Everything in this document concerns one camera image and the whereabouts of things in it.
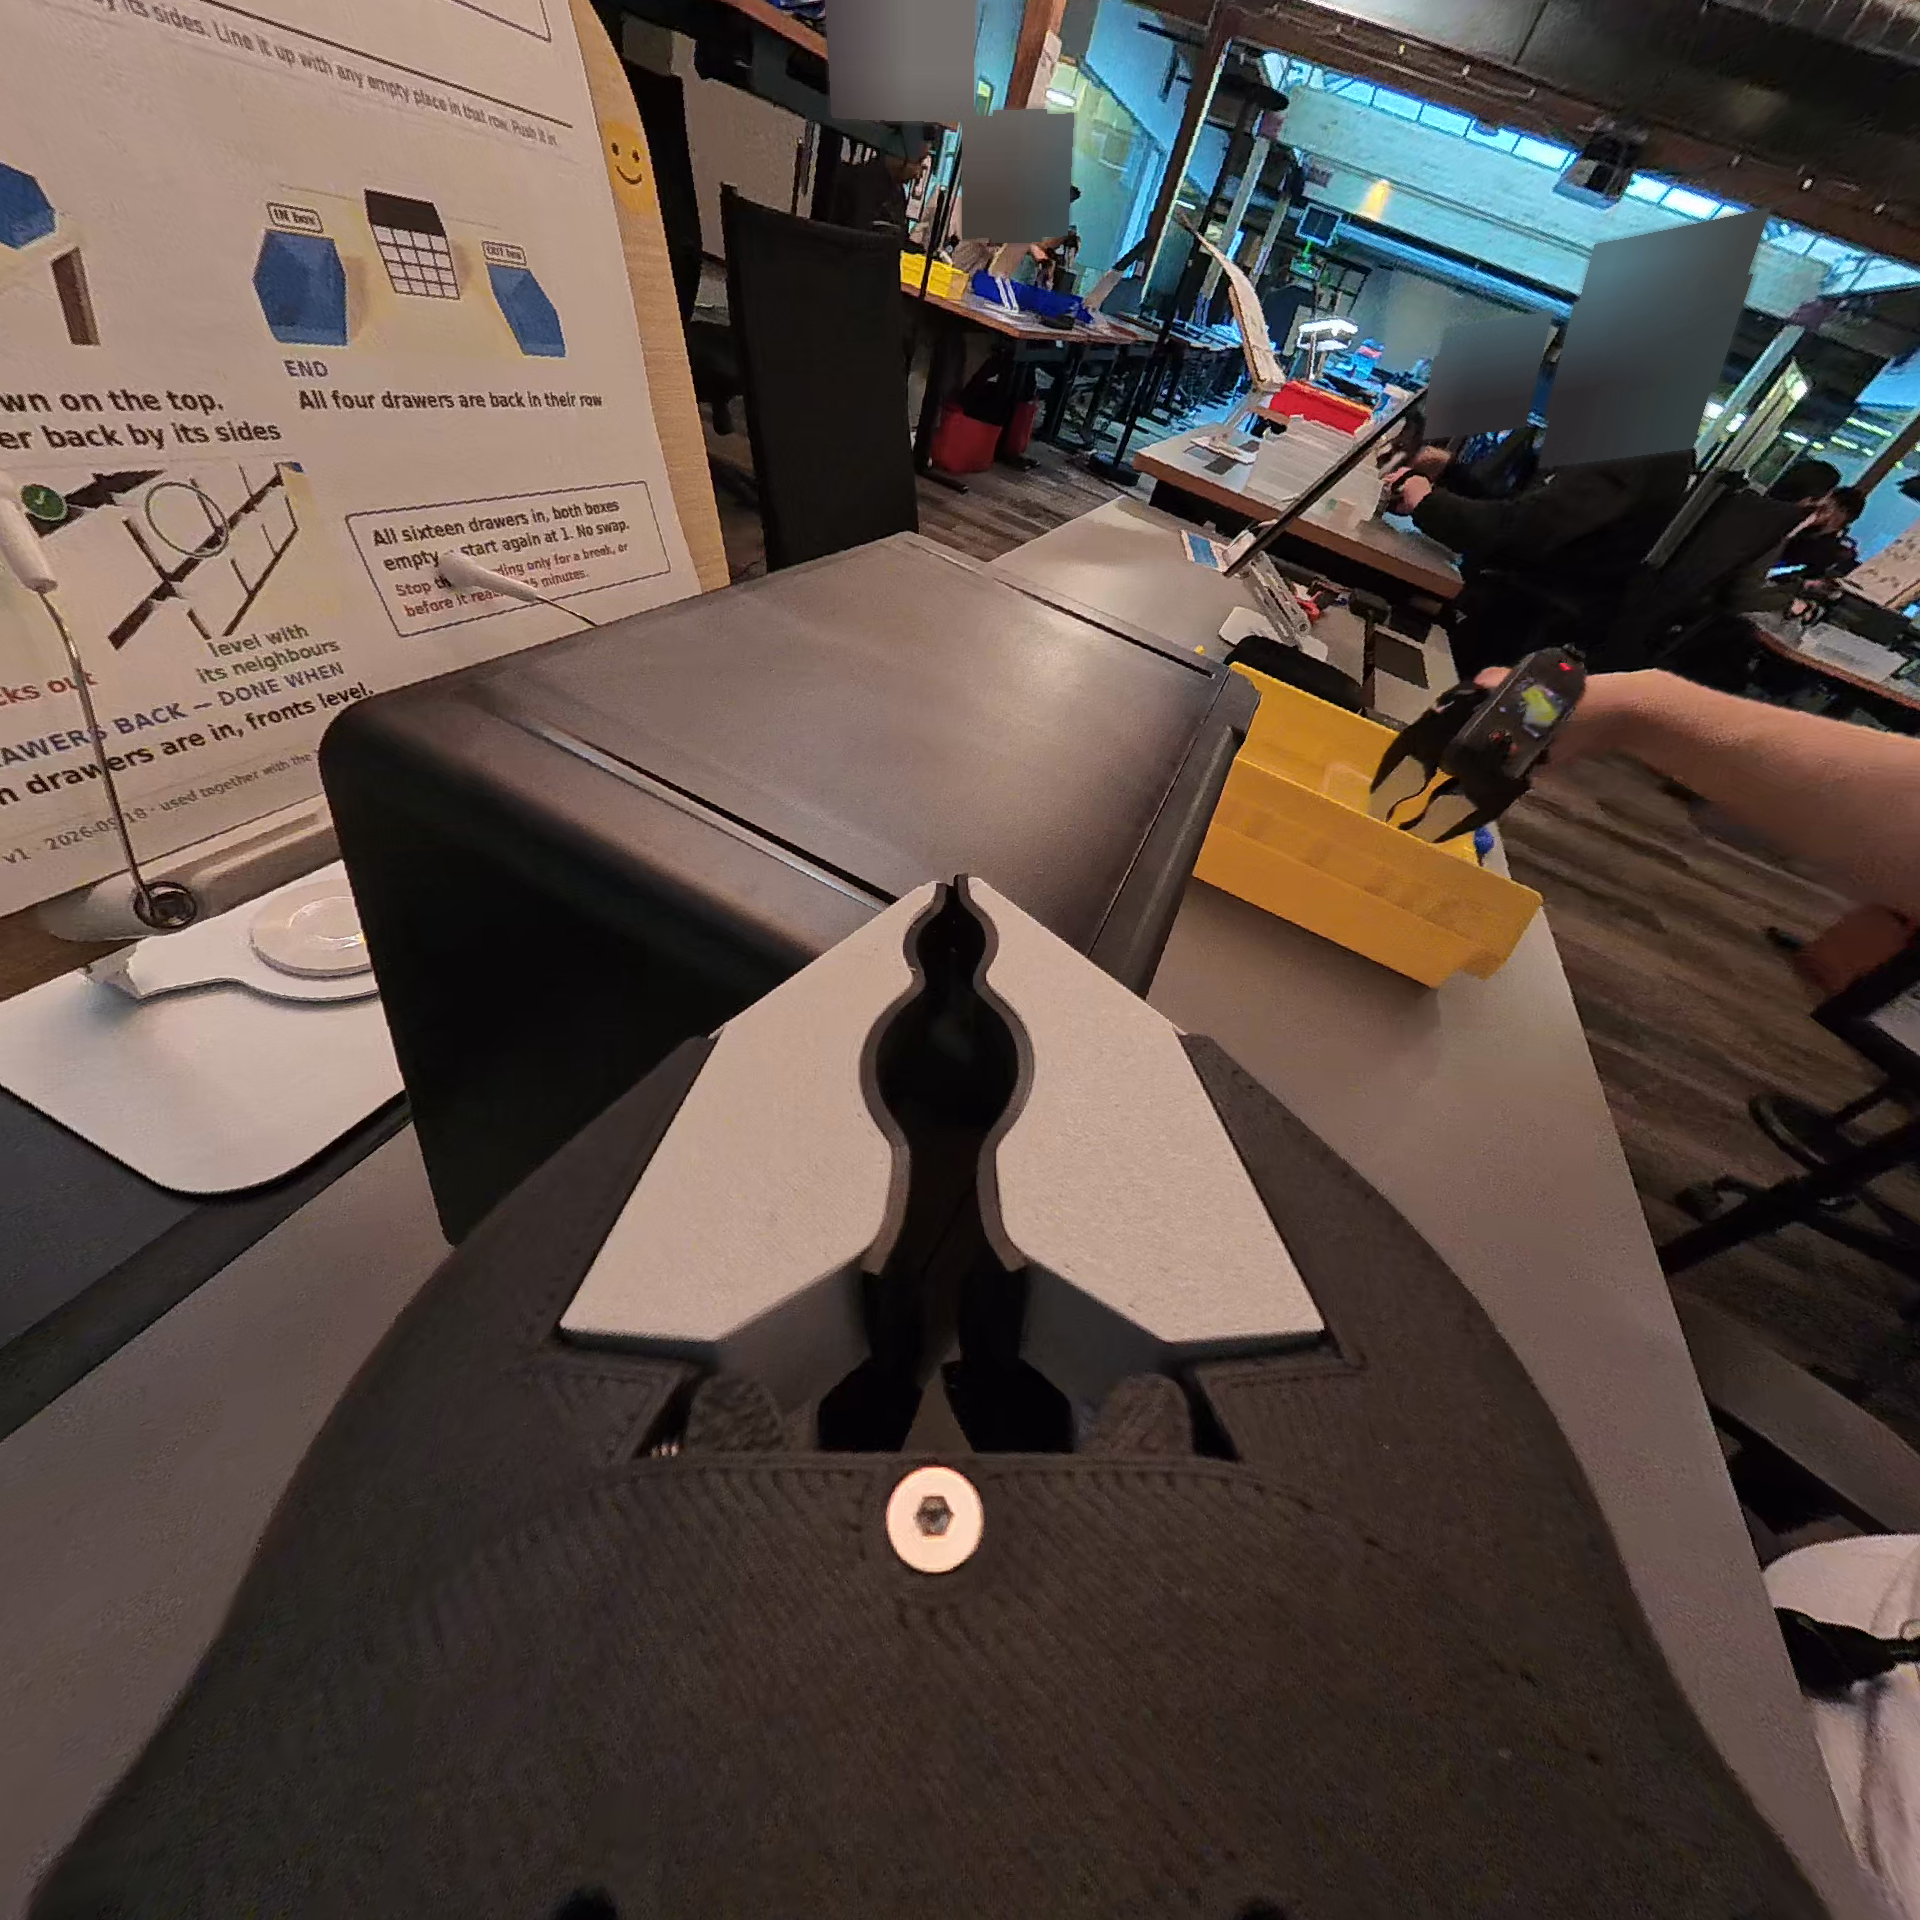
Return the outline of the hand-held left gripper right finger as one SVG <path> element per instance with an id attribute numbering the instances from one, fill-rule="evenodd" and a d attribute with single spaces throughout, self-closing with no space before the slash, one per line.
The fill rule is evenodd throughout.
<path id="1" fill-rule="evenodd" d="M 1018 1046 L 981 1212 L 1025 1281 L 1022 1361 L 1099 1405 L 1129 1378 L 1321 1344 L 1187 1034 L 994 885 L 959 895 L 985 931 L 975 985 Z"/>

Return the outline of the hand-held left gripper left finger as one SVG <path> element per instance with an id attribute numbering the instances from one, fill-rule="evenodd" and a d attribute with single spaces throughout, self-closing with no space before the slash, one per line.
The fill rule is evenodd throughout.
<path id="1" fill-rule="evenodd" d="M 904 1224 L 881 1031 L 925 988 L 928 879 L 712 1034 L 559 1335 L 805 1405 L 869 1356 L 862 1275 Z"/>

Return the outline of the black drawer cabinet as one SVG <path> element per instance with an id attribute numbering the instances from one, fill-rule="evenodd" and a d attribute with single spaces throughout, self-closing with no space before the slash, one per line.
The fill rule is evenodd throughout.
<path id="1" fill-rule="evenodd" d="M 445 1241 L 928 879 L 1139 994 L 1255 715 L 914 534 L 348 705 L 324 796 Z"/>

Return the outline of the person's right forearm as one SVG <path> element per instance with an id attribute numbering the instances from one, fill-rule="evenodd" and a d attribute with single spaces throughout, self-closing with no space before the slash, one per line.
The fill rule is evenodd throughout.
<path id="1" fill-rule="evenodd" d="M 1664 669 L 1589 681 L 1548 771 L 1624 754 L 1854 904 L 1918 916 L 1918 739 L 1742 699 Z"/>

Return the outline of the black case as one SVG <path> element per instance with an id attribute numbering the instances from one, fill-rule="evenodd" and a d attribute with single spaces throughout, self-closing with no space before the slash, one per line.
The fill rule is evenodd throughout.
<path id="1" fill-rule="evenodd" d="M 1247 634 L 1235 641 L 1225 661 L 1238 669 L 1285 684 L 1339 711 L 1365 711 L 1362 685 L 1329 661 L 1312 658 L 1304 646 L 1271 634 Z"/>

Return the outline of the slanted black board stand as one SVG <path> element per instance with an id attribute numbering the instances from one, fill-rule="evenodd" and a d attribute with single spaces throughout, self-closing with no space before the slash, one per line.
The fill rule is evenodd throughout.
<path id="1" fill-rule="evenodd" d="M 1291 419 L 1259 441 L 1255 491 L 1241 496 L 1247 525 L 1222 546 L 1219 569 L 1249 584 L 1278 634 L 1307 638 L 1327 611 L 1322 589 L 1345 598 L 1344 579 L 1327 569 L 1329 558 L 1384 569 L 1384 552 L 1368 539 L 1401 505 L 1388 502 L 1377 446 L 1398 449 L 1417 414 L 1421 401 L 1407 395 L 1358 434 Z"/>

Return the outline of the black office chair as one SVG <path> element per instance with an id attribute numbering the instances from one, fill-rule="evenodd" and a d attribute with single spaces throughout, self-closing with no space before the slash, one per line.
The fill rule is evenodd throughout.
<path id="1" fill-rule="evenodd" d="M 732 186 L 721 214 L 765 569 L 917 532 L 897 235 Z"/>
<path id="2" fill-rule="evenodd" d="M 1918 1178 L 1918 922 L 1864 908 L 1798 955 L 1819 988 L 1811 1021 L 1875 1075 L 1837 1108 L 1784 1092 L 1748 1102 L 1752 1122 L 1792 1171 L 1772 1184 L 1719 1178 L 1677 1195 L 1692 1225 L 1659 1246 L 1675 1278 L 1742 1242 L 1809 1228 L 1918 1285 L 1918 1208 L 1875 1195 Z"/>

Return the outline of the red bucket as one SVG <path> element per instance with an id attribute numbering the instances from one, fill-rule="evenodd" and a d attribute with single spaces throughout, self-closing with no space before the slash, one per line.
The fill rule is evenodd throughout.
<path id="1" fill-rule="evenodd" d="M 982 419 L 959 401 L 945 401 L 928 442 L 928 468 L 948 478 L 971 478 L 992 466 L 1029 468 L 1038 416 L 1034 396 L 1014 402 L 1004 419 Z"/>

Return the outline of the dark desk mat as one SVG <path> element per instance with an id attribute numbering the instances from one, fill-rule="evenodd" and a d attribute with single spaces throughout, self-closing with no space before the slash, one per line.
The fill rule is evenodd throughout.
<path id="1" fill-rule="evenodd" d="M 311 1162 L 188 1196 L 4 1095 L 4 1434 L 174 1312 L 409 1122 L 397 1098 Z"/>

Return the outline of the printed instruction sheet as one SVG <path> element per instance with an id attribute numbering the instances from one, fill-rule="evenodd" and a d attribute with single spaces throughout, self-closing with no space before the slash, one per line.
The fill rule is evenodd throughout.
<path id="1" fill-rule="evenodd" d="M 705 589 L 584 4 L 5 4 L 4 914 L 319 791 L 351 704 Z"/>

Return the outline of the wooden backing board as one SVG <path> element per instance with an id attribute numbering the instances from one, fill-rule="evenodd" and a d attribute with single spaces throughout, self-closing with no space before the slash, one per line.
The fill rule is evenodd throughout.
<path id="1" fill-rule="evenodd" d="M 639 111 L 631 79 L 617 55 L 617 36 L 608 16 L 617 8 L 602 4 L 569 4 L 571 28 L 584 55 L 584 82 L 592 102 L 594 135 L 599 124 L 625 119 L 639 128 Z M 647 366 L 647 396 L 654 429 L 659 431 L 662 478 L 687 536 L 687 554 L 701 592 L 727 586 L 727 558 L 717 528 L 717 502 L 705 478 L 705 446 L 694 405 L 691 369 L 682 346 L 682 324 L 672 289 L 668 245 L 662 211 L 635 218 L 617 205 L 602 144 L 599 171 L 605 175 L 611 218 L 622 252 L 622 279 L 628 285 L 631 331 Z"/>

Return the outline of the person's white clothing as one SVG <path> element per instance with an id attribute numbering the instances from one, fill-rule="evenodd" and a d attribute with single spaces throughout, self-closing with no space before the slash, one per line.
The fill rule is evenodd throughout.
<path id="1" fill-rule="evenodd" d="M 1885 1918 L 1918 1914 L 1918 1536 L 1794 1549 L 1762 1575 L 1847 1836 Z"/>

